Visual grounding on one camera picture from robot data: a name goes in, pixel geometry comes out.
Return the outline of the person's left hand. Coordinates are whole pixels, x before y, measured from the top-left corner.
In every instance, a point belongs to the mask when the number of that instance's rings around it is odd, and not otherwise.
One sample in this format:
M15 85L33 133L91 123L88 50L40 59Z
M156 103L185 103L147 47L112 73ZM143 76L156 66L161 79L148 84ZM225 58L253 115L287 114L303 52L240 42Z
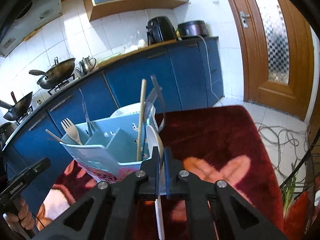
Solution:
M26 230L33 229L35 225L35 220L33 219L31 212L29 211L28 204L25 202L25 200L22 197L20 197L20 206L21 206L21 209L18 215L15 215L13 213L4 214L3 217L5 221L7 222L11 230L16 232L19 231L16 225L16 223L18 222L20 222L21 227L25 228Z

